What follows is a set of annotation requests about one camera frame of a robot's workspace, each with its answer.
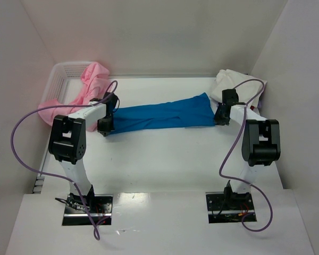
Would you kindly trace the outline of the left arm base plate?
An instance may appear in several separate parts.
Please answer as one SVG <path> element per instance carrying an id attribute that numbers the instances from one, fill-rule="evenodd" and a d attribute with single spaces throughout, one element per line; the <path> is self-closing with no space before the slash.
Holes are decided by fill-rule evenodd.
<path id="1" fill-rule="evenodd" d="M 65 204 L 62 226 L 87 226 L 91 225 L 91 221 L 81 203 L 69 202 L 63 199 Z M 112 194 L 99 194 L 95 196 L 95 205 L 88 207 L 90 215 L 95 224 L 111 225 L 112 222 Z"/>

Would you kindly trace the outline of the blue t shirt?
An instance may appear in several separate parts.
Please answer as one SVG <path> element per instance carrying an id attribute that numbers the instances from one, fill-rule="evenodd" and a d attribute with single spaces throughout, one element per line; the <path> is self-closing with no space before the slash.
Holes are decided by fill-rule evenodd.
<path id="1" fill-rule="evenodd" d="M 173 102 L 125 107 L 114 114 L 112 134 L 139 130 L 214 126 L 214 113 L 206 93 Z"/>

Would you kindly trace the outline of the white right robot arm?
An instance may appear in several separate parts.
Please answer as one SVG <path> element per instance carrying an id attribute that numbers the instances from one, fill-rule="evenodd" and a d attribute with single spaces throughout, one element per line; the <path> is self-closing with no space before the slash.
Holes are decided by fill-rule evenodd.
<path id="1" fill-rule="evenodd" d="M 235 210 L 249 200 L 251 185 L 259 173 L 280 158 L 281 146 L 279 122 L 253 112 L 247 103 L 239 100 L 235 89 L 225 89 L 214 122 L 217 125 L 228 125 L 231 120 L 240 124 L 240 131 L 221 163 L 219 175 L 228 179 L 224 188 L 225 204 L 230 210 Z M 240 138 L 244 168 L 239 177 L 223 175 L 223 168 Z"/>

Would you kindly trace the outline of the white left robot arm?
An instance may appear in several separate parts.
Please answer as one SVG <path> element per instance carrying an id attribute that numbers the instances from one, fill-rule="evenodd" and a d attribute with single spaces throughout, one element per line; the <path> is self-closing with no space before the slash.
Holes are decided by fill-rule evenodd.
<path id="1" fill-rule="evenodd" d="M 57 115 L 53 119 L 48 151 L 62 166 L 65 177 L 70 180 L 68 204 L 96 206 L 93 185 L 87 178 L 83 157 L 87 149 L 86 128 L 95 126 L 102 136 L 108 136 L 114 128 L 114 111 L 119 102 L 117 95 L 105 94 L 107 101 L 98 98 L 69 115 Z"/>

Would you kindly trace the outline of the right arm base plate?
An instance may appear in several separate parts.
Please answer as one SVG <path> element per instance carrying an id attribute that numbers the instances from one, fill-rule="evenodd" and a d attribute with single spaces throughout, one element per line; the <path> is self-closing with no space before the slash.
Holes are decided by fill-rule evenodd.
<path id="1" fill-rule="evenodd" d="M 209 192 L 206 193 L 206 204 L 210 224 L 241 223 L 243 216 L 246 216 L 244 222 L 257 221 L 250 193 L 225 201 L 223 192 Z"/>

